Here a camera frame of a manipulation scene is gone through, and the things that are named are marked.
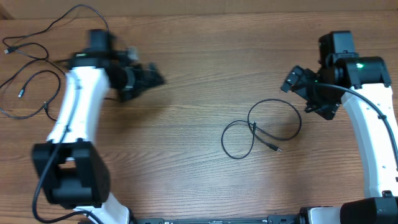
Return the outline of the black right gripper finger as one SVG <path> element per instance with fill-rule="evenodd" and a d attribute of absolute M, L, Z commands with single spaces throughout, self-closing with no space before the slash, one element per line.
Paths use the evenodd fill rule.
<path fill-rule="evenodd" d="M 307 87 L 307 83 L 306 69 L 295 66 L 286 76 L 280 89 L 285 93 L 288 91 L 295 92 Z"/>
<path fill-rule="evenodd" d="M 335 114 L 339 108 L 339 104 L 310 104 L 307 103 L 304 112 L 306 113 L 316 113 L 325 120 L 332 120 L 335 117 Z"/>

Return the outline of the black USB cable thin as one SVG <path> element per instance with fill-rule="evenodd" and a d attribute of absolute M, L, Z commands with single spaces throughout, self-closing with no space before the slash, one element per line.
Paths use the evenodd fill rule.
<path fill-rule="evenodd" d="M 109 32 L 109 25 L 108 25 L 106 19 L 100 14 L 99 11 L 97 11 L 95 8 L 93 8 L 93 7 L 91 7 L 91 6 L 87 5 L 87 4 L 77 4 L 77 5 L 73 6 L 73 7 L 71 7 L 61 17 L 59 17 L 58 19 L 54 20 L 44 30 L 41 30 L 41 31 L 38 31 L 38 32 L 34 32 L 34 33 L 31 33 L 31 34 L 26 34 L 26 35 L 10 36 L 10 37 L 3 38 L 2 39 L 2 43 L 6 46 L 6 49 L 4 50 L 4 53 L 5 54 L 11 54 L 13 52 L 17 52 L 17 53 L 19 53 L 19 54 L 21 54 L 23 56 L 29 57 L 29 58 L 34 59 L 34 60 L 48 60 L 49 59 L 49 52 L 43 45 L 40 45 L 40 44 L 35 43 L 35 42 L 29 42 L 29 43 L 25 43 L 25 44 L 21 44 L 21 45 L 9 45 L 9 44 L 6 43 L 6 40 L 9 40 L 9 39 L 21 39 L 22 40 L 22 39 L 26 39 L 26 38 L 29 38 L 29 37 L 32 37 L 32 36 L 35 36 L 35 35 L 44 34 L 44 33 L 48 32 L 57 22 L 61 21 L 63 18 L 65 18 L 67 15 L 69 15 L 69 13 L 71 13 L 73 10 L 75 10 L 75 9 L 77 9 L 79 7 L 85 7 L 87 9 L 93 11 L 98 17 L 101 18 L 101 20 L 103 21 L 103 23 L 105 25 L 106 31 Z M 44 51 L 46 53 L 46 56 L 45 57 L 35 57 L 33 55 L 29 55 L 29 54 L 19 50 L 21 47 L 25 47 L 27 45 L 38 45 L 40 48 L 44 49 Z"/>

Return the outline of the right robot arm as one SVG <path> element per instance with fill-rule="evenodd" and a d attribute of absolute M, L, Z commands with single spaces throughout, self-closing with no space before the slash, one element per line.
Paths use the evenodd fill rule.
<path fill-rule="evenodd" d="M 397 223 L 397 120 L 392 81 L 381 57 L 360 57 L 350 31 L 318 40 L 320 69 L 294 67 L 281 90 L 305 112 L 332 120 L 342 106 L 353 125 L 364 172 L 364 198 L 339 207 L 304 207 L 297 223 Z"/>

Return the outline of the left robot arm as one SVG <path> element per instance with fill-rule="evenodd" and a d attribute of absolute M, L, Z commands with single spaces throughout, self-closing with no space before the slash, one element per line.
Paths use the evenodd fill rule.
<path fill-rule="evenodd" d="M 115 50 L 114 36 L 103 29 L 89 32 L 88 47 L 68 59 L 67 86 L 60 114 L 45 143 L 35 144 L 32 160 L 39 176 L 32 199 L 32 213 L 43 192 L 50 204 L 69 214 L 84 215 L 92 223 L 134 223 L 131 210 L 111 193 L 110 173 L 95 148 L 100 110 L 109 89 L 124 103 L 143 92 L 165 84 L 153 63 L 143 67 L 134 49 Z"/>

